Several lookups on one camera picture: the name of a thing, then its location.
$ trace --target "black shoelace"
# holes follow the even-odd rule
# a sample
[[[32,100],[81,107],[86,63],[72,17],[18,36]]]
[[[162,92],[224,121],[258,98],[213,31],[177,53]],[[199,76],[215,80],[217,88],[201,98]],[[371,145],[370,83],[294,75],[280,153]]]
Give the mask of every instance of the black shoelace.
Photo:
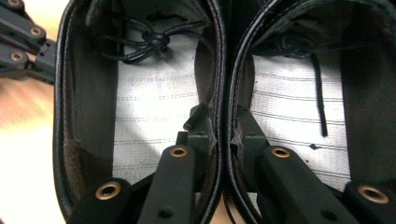
[[[209,104],[210,100],[212,99],[214,88],[215,88],[215,69],[216,69],[216,54],[215,49],[210,44],[210,42],[204,38],[202,35],[195,33],[191,29],[194,28],[203,28],[206,27],[206,23],[204,21],[192,21],[192,22],[185,22],[180,25],[176,25],[172,28],[169,28],[161,33],[156,33],[154,29],[144,21],[139,21],[134,18],[126,17],[126,16],[119,16],[115,15],[115,19],[121,19],[124,22],[131,24],[136,30],[142,32],[142,39],[143,41],[135,41],[129,40],[123,37],[116,37],[112,35],[99,35],[93,41],[96,48],[99,50],[100,54],[111,60],[111,61],[123,61],[127,64],[133,63],[140,63],[146,60],[148,57],[154,54],[162,54],[167,51],[167,45],[170,43],[170,36],[172,35],[187,35],[198,39],[202,42],[207,49],[210,51],[212,55],[212,62],[213,62],[213,76],[209,82],[209,87],[206,91],[206,95],[204,100],[197,106],[195,111],[191,114],[189,119],[184,124],[184,128],[186,130],[190,130],[194,124],[194,122],[201,116],[207,105]],[[99,47],[100,44],[105,44],[108,42],[113,42],[118,44],[120,47],[120,52],[117,55],[110,54],[104,52]],[[132,53],[125,54],[124,47],[129,46],[136,51]]]
[[[378,43],[376,40],[367,40],[355,43],[337,43],[324,46],[317,46],[306,35],[293,31],[287,31],[281,35],[275,35],[269,38],[265,43],[253,50],[253,54],[263,57],[284,56],[288,58],[304,59],[310,58],[315,71],[317,105],[320,118],[321,135],[327,136],[327,121],[324,112],[323,88],[320,72],[320,64],[316,53],[339,50],[339,49],[357,49]]]

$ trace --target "black leather shoe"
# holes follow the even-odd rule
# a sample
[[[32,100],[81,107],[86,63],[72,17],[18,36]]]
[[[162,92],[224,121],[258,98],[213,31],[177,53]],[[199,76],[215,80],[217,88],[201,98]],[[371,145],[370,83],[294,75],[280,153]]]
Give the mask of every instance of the black leather shoe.
[[[246,222],[393,222],[395,6],[233,1],[232,13],[225,156]]]
[[[53,150],[68,223],[210,221],[223,160],[223,26],[216,0],[69,3]]]

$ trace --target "white insole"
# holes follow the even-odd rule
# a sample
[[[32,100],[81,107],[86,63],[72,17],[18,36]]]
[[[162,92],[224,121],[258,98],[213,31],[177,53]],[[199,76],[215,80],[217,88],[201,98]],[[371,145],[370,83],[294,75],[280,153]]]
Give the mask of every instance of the white insole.
[[[196,39],[175,35],[161,58],[119,63],[113,176],[139,181],[155,172],[163,150],[175,144],[191,108],[199,104],[197,45]]]
[[[329,135],[321,135],[315,72],[309,59],[254,56],[251,112],[272,146],[294,150],[325,184],[350,180],[339,52],[318,55]]]

